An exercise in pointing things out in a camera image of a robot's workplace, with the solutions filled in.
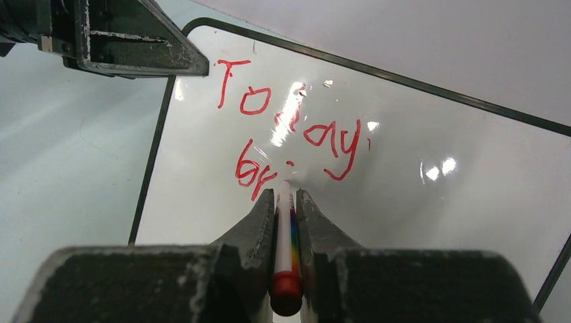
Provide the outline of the red whiteboard marker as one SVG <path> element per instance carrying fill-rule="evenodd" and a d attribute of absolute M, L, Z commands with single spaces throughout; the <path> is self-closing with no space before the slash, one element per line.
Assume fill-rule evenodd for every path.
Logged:
<path fill-rule="evenodd" d="M 291 272 L 300 276 L 298 228 L 294 197 L 290 184 L 283 181 L 276 198 L 277 236 L 274 272 Z"/>

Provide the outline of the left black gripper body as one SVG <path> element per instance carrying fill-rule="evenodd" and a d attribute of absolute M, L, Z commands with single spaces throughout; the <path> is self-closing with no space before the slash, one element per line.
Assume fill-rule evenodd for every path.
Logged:
<path fill-rule="evenodd" d="M 80 70 L 76 61 L 75 1 L 2 1 L 1 56 L 17 44 L 42 48 L 42 37 L 54 39 L 54 54 L 68 69 Z"/>

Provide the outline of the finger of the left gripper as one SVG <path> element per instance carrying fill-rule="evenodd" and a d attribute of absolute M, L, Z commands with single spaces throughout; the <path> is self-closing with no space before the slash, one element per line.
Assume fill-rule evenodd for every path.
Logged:
<path fill-rule="evenodd" d="M 208 58 L 155 1 L 74 1 L 75 60 L 103 75 L 206 76 Z"/>

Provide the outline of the red marker cap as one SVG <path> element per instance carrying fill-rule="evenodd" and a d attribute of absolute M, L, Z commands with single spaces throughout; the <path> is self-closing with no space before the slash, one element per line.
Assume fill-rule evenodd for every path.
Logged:
<path fill-rule="evenodd" d="M 293 316 L 302 308 L 302 277 L 294 271 L 275 273 L 270 280 L 268 293 L 271 308 L 277 315 Z"/>

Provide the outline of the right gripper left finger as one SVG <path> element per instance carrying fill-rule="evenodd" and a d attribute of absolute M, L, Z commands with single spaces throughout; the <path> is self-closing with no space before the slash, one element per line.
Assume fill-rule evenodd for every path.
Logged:
<path fill-rule="evenodd" d="M 80 246 L 39 267 L 13 322 L 270 322 L 275 197 L 207 245 Z"/>

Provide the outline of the white board black frame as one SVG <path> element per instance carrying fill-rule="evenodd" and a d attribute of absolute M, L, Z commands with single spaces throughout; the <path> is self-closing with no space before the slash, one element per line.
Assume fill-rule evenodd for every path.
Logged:
<path fill-rule="evenodd" d="M 542 307 L 570 257 L 570 127 L 210 18 L 168 80 L 129 241 L 211 242 L 283 181 L 373 248 L 505 256 Z"/>

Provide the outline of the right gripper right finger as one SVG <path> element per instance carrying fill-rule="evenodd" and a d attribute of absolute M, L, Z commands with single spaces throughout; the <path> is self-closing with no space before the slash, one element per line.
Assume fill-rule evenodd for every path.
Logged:
<path fill-rule="evenodd" d="M 515 268 L 486 250 L 369 249 L 296 193 L 303 322 L 539 322 Z"/>

